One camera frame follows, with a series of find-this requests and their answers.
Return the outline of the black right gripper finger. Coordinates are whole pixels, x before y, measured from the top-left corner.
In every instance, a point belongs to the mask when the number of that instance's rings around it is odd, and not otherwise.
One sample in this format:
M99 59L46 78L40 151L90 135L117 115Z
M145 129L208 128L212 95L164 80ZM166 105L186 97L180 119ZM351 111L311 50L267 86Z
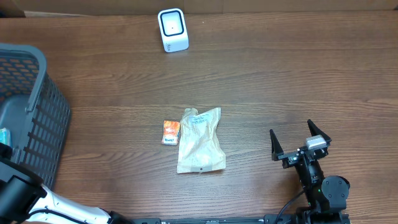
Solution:
M271 158L273 161L280 160L280 156L284 155L284 151L275 135L273 129L269 130L271 138Z
M321 129L319 129L311 119L307 120L307 124L312 137L320 135L326 141L327 144L331 143L331 138L327 134L325 134Z

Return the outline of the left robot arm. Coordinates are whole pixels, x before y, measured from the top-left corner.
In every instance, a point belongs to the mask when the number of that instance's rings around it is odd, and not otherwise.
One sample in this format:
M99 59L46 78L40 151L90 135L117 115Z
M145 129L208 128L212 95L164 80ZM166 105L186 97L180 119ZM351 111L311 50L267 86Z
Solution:
M1 223L132 223L98 207L88 207L52 192L37 174L11 161L1 144Z

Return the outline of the beige plastic pouch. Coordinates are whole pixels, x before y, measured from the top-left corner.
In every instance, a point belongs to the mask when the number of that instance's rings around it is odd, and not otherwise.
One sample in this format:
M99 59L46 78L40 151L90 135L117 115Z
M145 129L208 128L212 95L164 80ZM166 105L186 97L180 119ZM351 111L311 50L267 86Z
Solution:
M216 135L220 118L220 107L202 114L195 108L185 109L180 121L182 135L177 173L212 172L226 168L226 154Z

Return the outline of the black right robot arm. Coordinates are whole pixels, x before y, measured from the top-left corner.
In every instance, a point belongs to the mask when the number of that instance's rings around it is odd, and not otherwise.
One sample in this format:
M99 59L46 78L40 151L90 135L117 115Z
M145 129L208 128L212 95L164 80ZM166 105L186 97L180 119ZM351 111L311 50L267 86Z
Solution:
M295 152L285 153L274 131L270 130L271 157L281 161L282 167L294 167L297 171L302 191L289 200L277 215L265 215L265 223L296 224L350 224L348 214L344 214L349 195L350 182L338 175L324 176L319 159L328 155L331 137L319 129L312 120L307 121L311 136ZM299 207L293 215L284 215L286 209L301 195L307 199L307 207Z

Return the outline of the orange tissue pack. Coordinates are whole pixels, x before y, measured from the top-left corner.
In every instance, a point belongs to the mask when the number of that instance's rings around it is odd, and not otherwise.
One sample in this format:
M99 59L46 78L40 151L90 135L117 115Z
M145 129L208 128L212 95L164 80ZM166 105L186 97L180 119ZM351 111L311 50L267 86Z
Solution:
M180 123L178 121L164 121L162 144L176 146L179 140Z

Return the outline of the teal tissue pack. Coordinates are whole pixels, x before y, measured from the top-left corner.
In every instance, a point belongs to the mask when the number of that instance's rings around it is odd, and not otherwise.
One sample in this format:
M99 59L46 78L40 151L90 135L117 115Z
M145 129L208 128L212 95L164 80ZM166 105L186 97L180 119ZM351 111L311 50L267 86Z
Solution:
M11 131L7 128L0 129L0 142L7 146L12 146Z

